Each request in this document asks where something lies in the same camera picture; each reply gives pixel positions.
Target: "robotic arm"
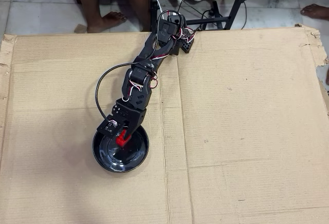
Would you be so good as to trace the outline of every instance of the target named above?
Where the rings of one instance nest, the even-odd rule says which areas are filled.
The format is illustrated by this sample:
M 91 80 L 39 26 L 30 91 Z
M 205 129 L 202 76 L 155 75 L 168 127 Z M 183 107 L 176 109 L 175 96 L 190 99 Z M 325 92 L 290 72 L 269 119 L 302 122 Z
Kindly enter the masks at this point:
M 101 77 L 97 85 L 96 103 L 104 116 L 104 121 L 97 128 L 93 149 L 97 161 L 107 170 L 126 172 L 142 163 L 146 157 L 147 151 L 144 158 L 139 158 L 141 161 L 134 168 L 126 167 L 127 164 L 129 164 L 126 159 L 127 157 L 131 157 L 131 154 L 125 155 L 123 156 L 124 158 L 121 157 L 119 160 L 114 157 L 115 154 L 123 155 L 125 151 L 132 150 L 131 146 L 128 146 L 127 143 L 135 143 L 131 141 L 132 135 L 144 120 L 147 111 L 146 107 L 152 94 L 152 88 L 157 86 L 157 71 L 162 61 L 171 54 L 178 55 L 180 48 L 185 53 L 188 53 L 194 42 L 195 31 L 187 28 L 184 16 L 171 10 L 164 11 L 163 13 L 165 12 L 173 12 L 176 15 L 169 15 L 167 20 L 160 18 L 162 14 L 159 16 L 157 31 L 150 34 L 141 53 L 135 58 L 133 63 L 130 63 L 131 68 L 126 72 L 122 85 L 123 97 L 116 101 L 116 104 L 112 108 L 112 114 L 108 116 L 105 116 L 101 111 L 97 95 L 100 81 L 111 70 L 107 71 Z M 156 82 L 155 87 L 151 87 L 152 81 Z M 95 146 L 96 137 L 99 138 L 98 140 L 101 140 L 98 146 Z M 99 148 L 105 149 L 102 149 L 101 152 L 95 151 Z M 133 148 L 135 150 L 133 154 L 135 154 L 136 157 L 140 149 L 137 148 L 136 150 L 134 145 Z M 113 165 L 110 165 L 110 167 L 108 165 L 104 166 L 104 164 L 109 163 L 114 163 L 116 169 L 123 168 L 123 170 L 113 169 Z

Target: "cardboard flap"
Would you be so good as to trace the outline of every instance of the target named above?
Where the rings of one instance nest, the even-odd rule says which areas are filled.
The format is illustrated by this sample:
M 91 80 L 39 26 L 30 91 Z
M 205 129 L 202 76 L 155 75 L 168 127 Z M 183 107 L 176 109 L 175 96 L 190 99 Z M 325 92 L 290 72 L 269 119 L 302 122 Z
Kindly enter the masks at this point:
M 93 157 L 95 84 L 132 61 L 147 33 L 5 36 L 2 221 L 329 223 L 329 120 L 315 71 L 325 57 L 312 33 L 197 33 L 189 54 L 162 63 L 142 124 L 149 154 L 126 174 Z M 125 71 L 102 82 L 106 113 Z
M 0 166 L 5 132 L 11 62 L 16 36 L 4 35 L 0 50 Z

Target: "black robotic arm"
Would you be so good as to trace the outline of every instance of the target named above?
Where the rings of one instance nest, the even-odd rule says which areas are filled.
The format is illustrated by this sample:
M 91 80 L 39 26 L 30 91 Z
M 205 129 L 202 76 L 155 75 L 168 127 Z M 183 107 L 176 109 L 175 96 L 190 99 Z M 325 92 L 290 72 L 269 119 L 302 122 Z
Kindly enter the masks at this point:
M 168 15 L 167 20 L 161 19 L 161 15 L 167 12 L 173 15 Z M 178 55 L 180 48 L 188 53 L 194 42 L 196 31 L 187 28 L 183 15 L 171 10 L 162 14 L 157 21 L 157 31 L 150 34 L 135 60 L 111 68 L 97 84 L 96 104 L 104 121 L 97 128 L 93 150 L 96 160 L 113 172 L 127 172 L 143 162 L 147 155 L 148 138 L 140 125 L 147 111 L 152 88 L 157 86 L 157 71 L 167 56 Z M 98 103 L 100 82 L 106 74 L 125 65 L 131 65 L 131 68 L 123 81 L 123 96 L 116 101 L 112 114 L 106 116 Z

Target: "black stand leg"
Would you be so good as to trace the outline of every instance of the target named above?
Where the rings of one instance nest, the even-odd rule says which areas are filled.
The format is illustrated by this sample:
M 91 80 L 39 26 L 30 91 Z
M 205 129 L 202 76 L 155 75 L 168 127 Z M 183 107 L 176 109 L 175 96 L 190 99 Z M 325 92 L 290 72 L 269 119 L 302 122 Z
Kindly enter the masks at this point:
M 220 11 L 218 10 L 218 4 L 217 4 L 217 2 L 212 2 L 212 6 L 213 6 L 213 11 L 214 11 L 214 16 L 215 17 L 222 17 L 220 15 Z M 219 29 L 219 30 L 222 30 L 223 29 L 222 22 L 217 22 L 216 24 L 217 24 L 217 29 Z
M 213 2 L 213 11 L 215 17 L 213 18 L 202 18 L 200 20 L 188 20 L 187 25 L 202 25 L 203 29 L 206 29 L 208 23 L 216 23 L 217 30 L 229 30 L 234 22 L 236 14 L 240 8 L 240 5 L 246 0 L 235 0 L 233 7 L 231 9 L 230 15 L 227 17 L 220 16 L 217 2 Z

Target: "tiled floor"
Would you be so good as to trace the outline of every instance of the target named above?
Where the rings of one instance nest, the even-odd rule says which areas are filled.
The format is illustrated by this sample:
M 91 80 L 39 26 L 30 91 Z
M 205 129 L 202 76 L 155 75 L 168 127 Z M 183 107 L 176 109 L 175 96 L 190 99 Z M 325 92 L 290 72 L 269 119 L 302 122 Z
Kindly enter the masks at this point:
M 208 0 L 194 2 L 187 0 L 197 10 L 210 8 Z M 234 0 L 219 0 L 220 13 L 227 15 Z M 160 0 L 164 9 L 177 8 L 175 0 Z M 317 3 L 329 6 L 329 0 L 247 0 L 247 23 L 245 28 L 293 26 L 303 23 L 320 29 L 321 39 L 329 52 L 329 22 L 314 20 L 300 15 L 300 9 Z M 127 0 L 110 0 L 110 5 L 102 5 L 101 11 L 121 11 L 128 20 L 108 31 L 139 31 L 140 25 Z M 181 12 L 187 19 L 200 15 L 183 3 Z M 242 6 L 233 23 L 233 29 L 240 29 L 245 21 L 245 8 Z M 73 33 L 78 24 L 85 24 L 81 6 L 75 0 L 0 0 L 0 36 L 3 33 Z

